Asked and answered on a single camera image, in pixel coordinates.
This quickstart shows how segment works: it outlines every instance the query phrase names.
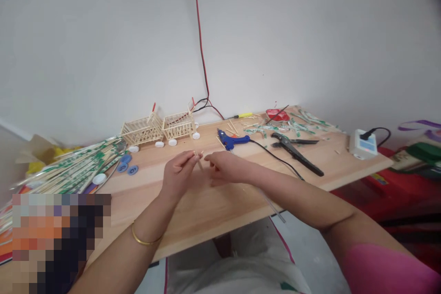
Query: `pixelated area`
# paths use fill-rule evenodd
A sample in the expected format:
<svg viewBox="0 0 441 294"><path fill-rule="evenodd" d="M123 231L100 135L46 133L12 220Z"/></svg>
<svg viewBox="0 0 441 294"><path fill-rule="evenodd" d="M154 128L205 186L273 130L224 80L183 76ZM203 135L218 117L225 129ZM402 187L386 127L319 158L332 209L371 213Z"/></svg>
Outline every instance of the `pixelated area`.
<svg viewBox="0 0 441 294"><path fill-rule="evenodd" d="M110 194L14 194L14 293L66 293L110 227Z"/></svg>

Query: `purple ribbon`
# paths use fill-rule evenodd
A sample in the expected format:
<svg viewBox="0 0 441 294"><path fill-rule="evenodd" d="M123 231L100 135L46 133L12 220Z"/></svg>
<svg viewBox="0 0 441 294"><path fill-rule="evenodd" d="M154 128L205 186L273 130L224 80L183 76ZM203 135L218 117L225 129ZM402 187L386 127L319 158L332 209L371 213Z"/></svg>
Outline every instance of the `purple ribbon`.
<svg viewBox="0 0 441 294"><path fill-rule="evenodd" d="M408 128L406 126L403 126L404 124L422 124L422 125L426 125L426 126L430 126L433 128L436 128L438 130L433 131L433 130L427 130L424 134L431 140L434 140L436 142L441 142L441 124L439 123L435 123L435 122L431 122L425 119L420 119L417 121L409 121L409 122L404 122L401 123L398 126L398 130L399 131L415 131L415 130L422 130L423 127L419 127L419 128Z"/></svg>

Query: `screwdriver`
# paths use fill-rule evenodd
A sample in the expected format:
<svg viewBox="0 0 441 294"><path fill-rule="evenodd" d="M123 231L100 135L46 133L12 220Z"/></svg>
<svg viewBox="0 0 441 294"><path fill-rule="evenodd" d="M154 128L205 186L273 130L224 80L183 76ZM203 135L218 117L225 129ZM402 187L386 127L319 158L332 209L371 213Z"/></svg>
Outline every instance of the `screwdriver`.
<svg viewBox="0 0 441 294"><path fill-rule="evenodd" d="M249 117L249 116L253 116L253 113L243 113L240 115L235 115L233 117L229 117L227 119L232 119L232 118L244 118L244 117Z"/></svg>

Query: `forearm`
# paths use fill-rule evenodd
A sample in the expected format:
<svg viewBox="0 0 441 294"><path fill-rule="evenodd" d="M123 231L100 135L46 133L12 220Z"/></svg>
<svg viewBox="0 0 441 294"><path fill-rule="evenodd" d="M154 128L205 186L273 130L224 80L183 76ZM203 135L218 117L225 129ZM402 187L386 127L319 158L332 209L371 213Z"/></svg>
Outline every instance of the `forearm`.
<svg viewBox="0 0 441 294"><path fill-rule="evenodd" d="M339 262L355 244L371 243L410 254L370 217L346 201L300 179L252 165L248 183L309 226L318 229Z"/></svg>
<svg viewBox="0 0 441 294"><path fill-rule="evenodd" d="M144 242L153 242L163 235L177 201L159 195L138 216L134 229ZM159 242L144 246L133 238L131 226L97 258L79 278L70 293L132 294L144 278Z"/></svg>
<svg viewBox="0 0 441 294"><path fill-rule="evenodd" d="M349 203L305 181L252 164L247 182L259 187L274 202L320 231L357 212Z"/></svg>

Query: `black pliers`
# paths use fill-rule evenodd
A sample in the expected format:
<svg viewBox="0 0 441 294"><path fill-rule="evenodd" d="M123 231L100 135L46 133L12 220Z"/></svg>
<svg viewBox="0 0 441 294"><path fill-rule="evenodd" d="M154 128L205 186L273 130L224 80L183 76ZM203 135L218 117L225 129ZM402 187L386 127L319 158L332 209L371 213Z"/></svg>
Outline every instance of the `black pliers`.
<svg viewBox="0 0 441 294"><path fill-rule="evenodd" d="M317 176L323 177L325 174L318 167L308 161L297 149L292 145L293 143L301 145L315 145L319 140L302 140L302 139L287 139L278 132L274 132L271 137L277 138L280 142L275 142L271 146L282 147L288 153L290 153L294 159L298 160L309 170L314 172Z"/></svg>

